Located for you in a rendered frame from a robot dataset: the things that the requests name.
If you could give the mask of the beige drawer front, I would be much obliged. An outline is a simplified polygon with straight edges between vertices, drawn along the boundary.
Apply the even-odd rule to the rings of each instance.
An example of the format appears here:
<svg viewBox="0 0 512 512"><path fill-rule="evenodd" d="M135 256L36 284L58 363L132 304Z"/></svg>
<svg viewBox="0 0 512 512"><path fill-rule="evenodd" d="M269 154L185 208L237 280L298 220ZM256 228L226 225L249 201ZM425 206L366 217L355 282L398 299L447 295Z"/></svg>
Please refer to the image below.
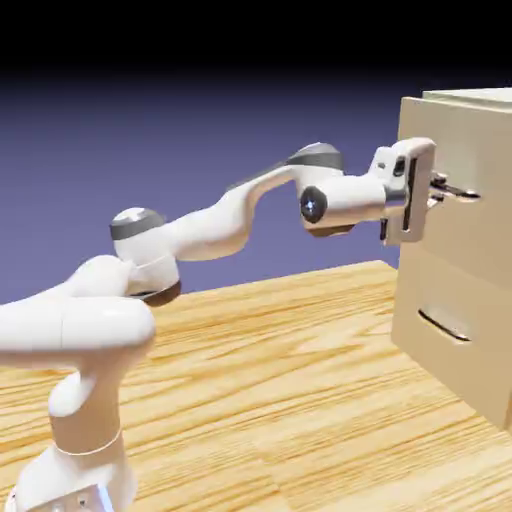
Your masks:
<svg viewBox="0 0 512 512"><path fill-rule="evenodd" d="M481 195L427 216L421 248L468 274L512 288L512 112L404 98L399 137L436 145L434 169Z"/></svg>
<svg viewBox="0 0 512 512"><path fill-rule="evenodd" d="M441 332L419 309L471 341ZM512 433L512 290L407 246L398 271L392 341L478 414Z"/></svg>

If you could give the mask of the beige wooden cabinet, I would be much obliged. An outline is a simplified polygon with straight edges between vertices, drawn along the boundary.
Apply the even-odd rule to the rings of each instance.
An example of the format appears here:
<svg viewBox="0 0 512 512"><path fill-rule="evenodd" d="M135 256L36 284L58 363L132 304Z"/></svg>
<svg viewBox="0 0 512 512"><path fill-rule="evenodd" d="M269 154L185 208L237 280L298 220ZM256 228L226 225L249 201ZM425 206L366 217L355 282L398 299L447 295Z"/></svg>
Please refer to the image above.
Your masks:
<svg viewBox="0 0 512 512"><path fill-rule="evenodd" d="M444 200L402 245L392 340L512 433L512 87L405 97L398 136L433 139L435 170L480 198Z"/></svg>

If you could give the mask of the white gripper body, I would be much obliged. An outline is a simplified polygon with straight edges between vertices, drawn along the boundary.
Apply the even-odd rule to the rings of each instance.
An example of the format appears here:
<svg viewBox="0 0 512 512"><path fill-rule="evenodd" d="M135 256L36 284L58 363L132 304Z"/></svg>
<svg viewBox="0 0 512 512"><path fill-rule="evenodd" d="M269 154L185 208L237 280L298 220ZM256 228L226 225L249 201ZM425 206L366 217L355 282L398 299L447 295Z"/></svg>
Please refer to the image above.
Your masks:
<svg viewBox="0 0 512 512"><path fill-rule="evenodd" d="M402 139L389 148L381 177L385 191L381 240L385 245L422 239L435 149L435 143L424 137Z"/></svg>

